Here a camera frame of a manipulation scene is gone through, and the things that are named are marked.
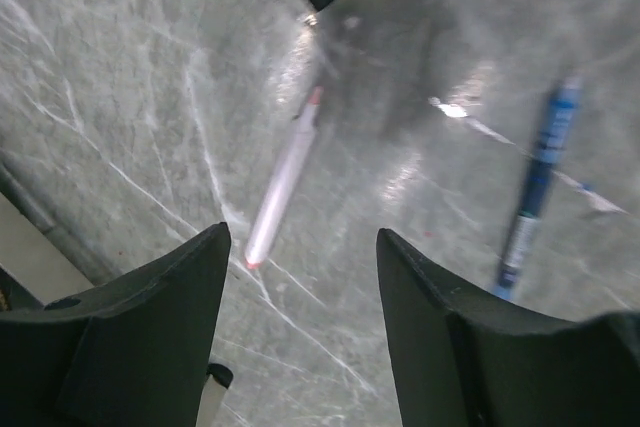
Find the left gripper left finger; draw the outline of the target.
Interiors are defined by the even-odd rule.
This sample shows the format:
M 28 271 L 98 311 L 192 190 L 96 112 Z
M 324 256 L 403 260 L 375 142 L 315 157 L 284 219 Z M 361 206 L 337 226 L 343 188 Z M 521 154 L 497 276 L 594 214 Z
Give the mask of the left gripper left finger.
M 1 316 L 5 426 L 192 426 L 231 248 L 212 225 L 100 287 Z

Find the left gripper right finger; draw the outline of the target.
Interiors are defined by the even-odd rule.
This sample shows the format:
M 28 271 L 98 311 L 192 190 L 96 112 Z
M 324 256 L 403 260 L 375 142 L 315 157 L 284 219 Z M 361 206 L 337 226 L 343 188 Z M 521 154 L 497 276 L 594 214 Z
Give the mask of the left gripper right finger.
M 389 229 L 376 257 L 406 426 L 635 426 L 639 316 L 571 322 L 502 300 Z

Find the white pen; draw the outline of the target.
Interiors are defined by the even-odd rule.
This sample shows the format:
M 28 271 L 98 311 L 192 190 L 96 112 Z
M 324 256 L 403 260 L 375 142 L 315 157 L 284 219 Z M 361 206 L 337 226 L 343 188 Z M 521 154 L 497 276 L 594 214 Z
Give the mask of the white pen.
M 292 120 L 292 130 L 270 177 L 245 248 L 250 269 L 268 257 L 317 135 L 316 117 L 324 89 L 317 86 Z

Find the blue pen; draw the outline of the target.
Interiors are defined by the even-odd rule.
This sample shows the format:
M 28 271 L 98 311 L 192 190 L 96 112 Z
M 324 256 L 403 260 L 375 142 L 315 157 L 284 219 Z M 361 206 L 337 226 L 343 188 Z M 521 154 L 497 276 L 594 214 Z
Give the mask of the blue pen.
M 501 252 L 492 293 L 509 301 L 533 244 L 553 173 L 564 151 L 579 106 L 582 76 L 571 74 L 548 97 L 540 117 L 517 209 Z

